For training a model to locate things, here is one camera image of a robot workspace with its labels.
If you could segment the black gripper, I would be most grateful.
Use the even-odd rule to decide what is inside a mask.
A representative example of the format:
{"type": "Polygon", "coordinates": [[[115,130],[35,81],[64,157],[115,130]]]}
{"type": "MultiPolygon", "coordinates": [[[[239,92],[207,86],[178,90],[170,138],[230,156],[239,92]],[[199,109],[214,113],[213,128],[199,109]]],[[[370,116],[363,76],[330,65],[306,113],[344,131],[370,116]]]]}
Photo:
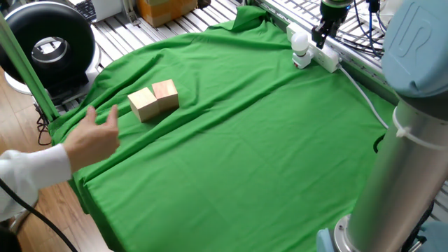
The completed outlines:
{"type": "Polygon", "coordinates": [[[332,38],[336,36],[338,22],[343,23],[346,20],[349,9],[349,1],[321,2],[321,21],[311,30],[311,38],[317,48],[323,49],[328,36],[332,38]]]}

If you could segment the person's bare hand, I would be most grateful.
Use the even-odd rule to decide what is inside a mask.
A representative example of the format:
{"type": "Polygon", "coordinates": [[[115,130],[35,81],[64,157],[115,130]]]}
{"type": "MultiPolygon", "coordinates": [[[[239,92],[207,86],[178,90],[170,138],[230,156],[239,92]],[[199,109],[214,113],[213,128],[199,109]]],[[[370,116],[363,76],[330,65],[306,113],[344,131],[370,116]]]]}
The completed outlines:
{"type": "Polygon", "coordinates": [[[98,125],[96,110],[89,106],[84,119],[62,143],[71,173],[109,158],[120,145],[118,139],[118,106],[113,105],[106,122],[98,125]]]}

